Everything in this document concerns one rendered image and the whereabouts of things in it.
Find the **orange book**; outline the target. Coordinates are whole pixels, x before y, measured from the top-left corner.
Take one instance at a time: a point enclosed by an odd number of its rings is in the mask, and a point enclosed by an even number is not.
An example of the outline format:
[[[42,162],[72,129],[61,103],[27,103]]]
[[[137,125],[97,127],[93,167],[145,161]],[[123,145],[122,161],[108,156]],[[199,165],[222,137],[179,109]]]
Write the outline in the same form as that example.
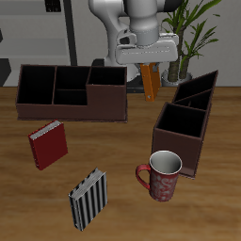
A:
[[[147,102],[153,102],[160,89],[159,72],[153,72],[154,63],[141,64],[141,76]]]

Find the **red book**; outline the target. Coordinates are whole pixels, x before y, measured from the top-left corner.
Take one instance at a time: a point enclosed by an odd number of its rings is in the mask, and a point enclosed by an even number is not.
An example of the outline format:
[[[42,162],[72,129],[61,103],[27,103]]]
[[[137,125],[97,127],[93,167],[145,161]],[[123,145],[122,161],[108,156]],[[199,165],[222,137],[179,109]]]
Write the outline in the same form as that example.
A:
[[[36,167],[43,170],[68,153],[64,124],[58,120],[28,135]]]

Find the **black vertical post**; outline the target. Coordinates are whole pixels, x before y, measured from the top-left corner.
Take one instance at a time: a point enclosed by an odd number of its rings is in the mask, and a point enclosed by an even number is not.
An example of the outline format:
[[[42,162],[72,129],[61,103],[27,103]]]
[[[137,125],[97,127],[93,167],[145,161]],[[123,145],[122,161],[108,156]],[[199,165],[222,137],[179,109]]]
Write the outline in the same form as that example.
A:
[[[67,39],[70,53],[70,62],[72,66],[77,65],[77,54],[75,46],[75,36],[73,28],[73,18],[72,18],[72,1],[63,0],[64,12],[65,12],[65,22],[67,30]]]

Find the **red patterned mug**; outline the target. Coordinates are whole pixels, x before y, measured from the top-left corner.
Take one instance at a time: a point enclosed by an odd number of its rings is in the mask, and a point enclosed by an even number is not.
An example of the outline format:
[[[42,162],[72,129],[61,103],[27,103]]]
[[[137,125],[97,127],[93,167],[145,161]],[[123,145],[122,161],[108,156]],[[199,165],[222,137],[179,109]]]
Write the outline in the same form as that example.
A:
[[[170,151],[158,151],[151,155],[148,165],[136,168],[137,180],[149,190],[156,201],[169,201],[174,193],[180,170],[183,167],[181,158]],[[150,174],[150,182],[146,183],[139,176],[142,170]]]

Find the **white shelf unit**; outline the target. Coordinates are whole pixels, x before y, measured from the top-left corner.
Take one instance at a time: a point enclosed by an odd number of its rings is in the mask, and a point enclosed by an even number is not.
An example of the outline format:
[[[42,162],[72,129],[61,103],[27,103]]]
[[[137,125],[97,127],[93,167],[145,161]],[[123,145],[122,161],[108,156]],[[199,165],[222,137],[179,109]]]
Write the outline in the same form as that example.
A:
[[[70,0],[0,0],[0,57],[71,62]]]

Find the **black white striped book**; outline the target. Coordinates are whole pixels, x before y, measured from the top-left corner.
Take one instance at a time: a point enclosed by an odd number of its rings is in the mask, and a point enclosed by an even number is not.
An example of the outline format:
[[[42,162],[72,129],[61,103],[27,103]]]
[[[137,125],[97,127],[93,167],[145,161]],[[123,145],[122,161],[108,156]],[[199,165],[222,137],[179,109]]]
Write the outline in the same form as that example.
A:
[[[106,173],[94,169],[70,193],[73,225],[83,231],[107,205]]]

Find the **dark brown desk caddy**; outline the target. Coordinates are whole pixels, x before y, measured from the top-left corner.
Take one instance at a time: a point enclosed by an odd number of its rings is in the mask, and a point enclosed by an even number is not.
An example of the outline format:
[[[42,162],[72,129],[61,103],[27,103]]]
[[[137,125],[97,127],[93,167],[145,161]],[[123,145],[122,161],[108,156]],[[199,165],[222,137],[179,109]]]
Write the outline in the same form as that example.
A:
[[[201,156],[218,71],[179,85],[153,127],[152,152],[170,151],[183,161],[182,176],[194,179]]]
[[[127,121],[123,67],[23,65],[20,120]]]

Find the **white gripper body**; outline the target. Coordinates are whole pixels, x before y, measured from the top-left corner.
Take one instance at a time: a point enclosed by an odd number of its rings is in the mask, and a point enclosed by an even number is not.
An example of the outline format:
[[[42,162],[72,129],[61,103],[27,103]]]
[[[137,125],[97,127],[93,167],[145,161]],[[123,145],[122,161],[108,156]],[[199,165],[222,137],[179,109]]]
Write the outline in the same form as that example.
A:
[[[116,60],[119,64],[170,62],[178,58],[179,37],[160,33],[159,40],[149,46],[137,46],[134,33],[117,38]]]

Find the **green pot plant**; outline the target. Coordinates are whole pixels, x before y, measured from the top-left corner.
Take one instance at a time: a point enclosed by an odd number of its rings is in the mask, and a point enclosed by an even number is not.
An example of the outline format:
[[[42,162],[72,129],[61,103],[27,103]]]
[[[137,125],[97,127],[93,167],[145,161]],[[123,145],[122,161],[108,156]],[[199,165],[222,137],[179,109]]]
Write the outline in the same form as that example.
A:
[[[193,57],[200,57],[200,49],[206,44],[217,42],[217,39],[212,39],[215,34],[216,27],[210,28],[203,36],[203,30],[206,20],[196,26],[193,23],[208,9],[216,6],[221,0],[211,0],[203,4],[201,0],[193,9],[188,7],[189,0],[182,0],[182,4],[172,13],[169,13],[168,18],[164,19],[162,23],[167,23],[174,34],[179,37],[179,44],[177,45],[178,58],[169,63],[168,81],[171,84],[177,83],[179,80],[186,79],[189,60]],[[185,30],[191,27],[193,40],[188,43],[184,39]]]

